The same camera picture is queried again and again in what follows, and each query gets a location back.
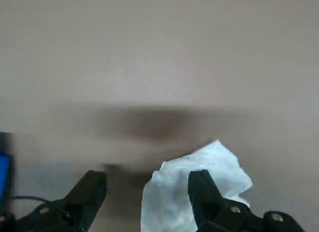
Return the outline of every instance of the blue object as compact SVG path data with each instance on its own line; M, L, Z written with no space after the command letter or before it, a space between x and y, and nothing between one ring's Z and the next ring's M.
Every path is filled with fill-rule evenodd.
M9 171L9 156L4 152L0 152L0 198L3 196L6 178Z

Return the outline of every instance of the black cable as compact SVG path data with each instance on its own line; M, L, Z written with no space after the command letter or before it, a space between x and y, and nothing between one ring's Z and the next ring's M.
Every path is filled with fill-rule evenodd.
M47 199L38 197L38 196L12 196L8 198L9 200L31 200L31 201L39 201L44 202L47 204L52 204L52 201L49 201ZM63 216L67 215L67 212L63 211L60 208L56 208Z
M9 200L32 200L32 201L40 201L44 203L52 203L52 201L49 201L37 196L13 196L13 197L9 197Z

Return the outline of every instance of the beige surface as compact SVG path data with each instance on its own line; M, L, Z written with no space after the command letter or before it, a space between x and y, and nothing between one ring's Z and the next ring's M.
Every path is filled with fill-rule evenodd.
M0 0L16 190L62 196L96 164L150 171L219 138L254 180L255 211L315 231L318 2ZM92 231L138 230L138 204L101 210Z

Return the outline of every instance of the screw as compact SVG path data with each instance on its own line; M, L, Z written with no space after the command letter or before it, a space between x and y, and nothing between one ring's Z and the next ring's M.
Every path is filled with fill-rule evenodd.
M40 209L39 212L40 212L40 214L45 214L45 213L47 213L49 210L50 210L49 208L44 207L44 208Z
M234 213L240 213L240 209L237 206L232 206L230 210Z
M279 221L279 222L282 222L284 221L284 218L280 215L280 214L277 214L277 213L273 213L271 215L271 218L275 221Z

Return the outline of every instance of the crumpled paper towel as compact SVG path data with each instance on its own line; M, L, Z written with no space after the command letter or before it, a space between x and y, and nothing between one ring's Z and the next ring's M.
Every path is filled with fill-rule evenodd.
M191 171L208 170L225 198L248 203L238 195L253 183L237 157L219 141L163 162L143 190L141 232L195 232L197 226L187 193Z

